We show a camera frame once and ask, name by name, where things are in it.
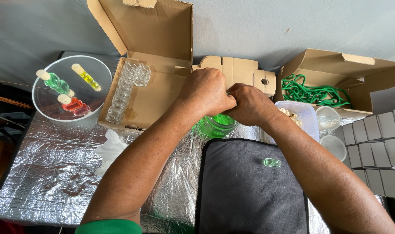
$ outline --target stack of gray boxes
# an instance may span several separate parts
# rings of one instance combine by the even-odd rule
[[[347,146],[344,163],[376,195],[395,198],[395,110],[335,130]]]

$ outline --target forearm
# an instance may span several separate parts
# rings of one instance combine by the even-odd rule
[[[395,233],[392,220],[366,185],[290,118],[275,112],[260,126],[274,138],[305,194],[330,226],[351,233]]]
[[[138,211],[168,157],[199,118],[183,103],[173,103],[108,168],[81,224],[101,219],[129,219],[138,223]]]

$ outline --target green jar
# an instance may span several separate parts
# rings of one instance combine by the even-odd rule
[[[211,138],[223,138],[232,130],[234,130],[240,123],[231,117],[223,114],[218,114],[213,117],[205,116],[199,120],[198,129]]]

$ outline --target hand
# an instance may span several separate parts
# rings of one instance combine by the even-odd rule
[[[283,114],[265,93],[254,86],[236,83],[227,90],[231,92],[237,106],[224,114],[247,126],[261,125],[262,122],[273,120]]]
[[[203,118],[234,108],[236,101],[225,92],[225,75],[215,68],[197,69],[187,75],[176,101]]]

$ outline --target yellow liquid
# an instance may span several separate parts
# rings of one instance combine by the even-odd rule
[[[91,87],[92,87],[93,89],[98,89],[98,88],[101,87],[101,86],[100,86],[98,83],[96,83],[95,80],[94,80],[88,73],[86,73],[85,71],[84,71],[82,74],[79,74],[79,76],[81,76],[82,79],[84,79],[88,84],[90,84]]]

